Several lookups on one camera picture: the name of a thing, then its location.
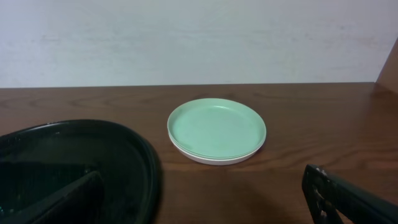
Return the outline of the pale pink plate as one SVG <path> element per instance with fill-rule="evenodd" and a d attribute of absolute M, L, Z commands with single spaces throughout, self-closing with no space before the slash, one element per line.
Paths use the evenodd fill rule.
<path fill-rule="evenodd" d="M 266 140 L 263 140 L 263 142 L 261 142 L 260 146 L 257 149 L 255 149 L 254 151 L 250 152 L 249 154 L 246 154 L 246 155 L 243 155 L 240 157 L 236 157 L 236 158 L 232 158 L 232 159 L 209 159 L 209 158 L 205 158 L 203 156 L 195 156 L 195 155 L 187 152 L 186 150 L 184 150 L 173 140 L 171 140 L 171 142 L 178 149 L 178 151 L 181 154 L 183 154 L 185 157 L 187 157 L 195 162 L 199 162 L 201 164 L 206 164 L 206 165 L 211 165 L 211 166 L 227 166 L 227 165 L 237 164 L 237 163 L 240 163 L 240 162 L 243 162 L 243 161 L 249 159 L 250 157 L 255 155 L 255 153 L 258 150 L 260 150 L 260 148 L 264 145 Z"/>

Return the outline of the mint green plate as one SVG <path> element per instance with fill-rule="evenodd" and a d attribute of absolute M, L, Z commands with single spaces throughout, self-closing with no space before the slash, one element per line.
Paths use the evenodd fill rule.
<path fill-rule="evenodd" d="M 194 136 L 178 141 L 169 134 L 172 143 L 182 152 L 195 158 L 208 161 L 232 161 L 250 157 L 265 143 L 266 135 L 240 136 L 227 134 L 224 137 L 206 136 L 201 138 Z"/>
<path fill-rule="evenodd" d="M 257 112 L 221 98 L 202 98 L 180 105 L 170 114 L 167 129 L 175 139 L 184 142 L 194 136 L 267 135 L 265 122 Z"/>

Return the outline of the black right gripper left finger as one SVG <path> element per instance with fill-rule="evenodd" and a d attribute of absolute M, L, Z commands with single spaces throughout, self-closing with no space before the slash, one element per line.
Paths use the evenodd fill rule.
<path fill-rule="evenodd" d="M 2 219 L 1 223 L 98 223 L 103 200 L 103 180 L 99 172 L 93 171 L 43 200 Z"/>

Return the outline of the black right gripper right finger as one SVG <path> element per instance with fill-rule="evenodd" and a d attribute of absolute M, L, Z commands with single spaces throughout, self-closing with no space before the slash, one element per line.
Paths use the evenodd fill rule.
<path fill-rule="evenodd" d="M 353 223 L 397 223 L 397 205 L 308 164 L 302 190 L 314 223 L 342 223 L 342 213 Z"/>

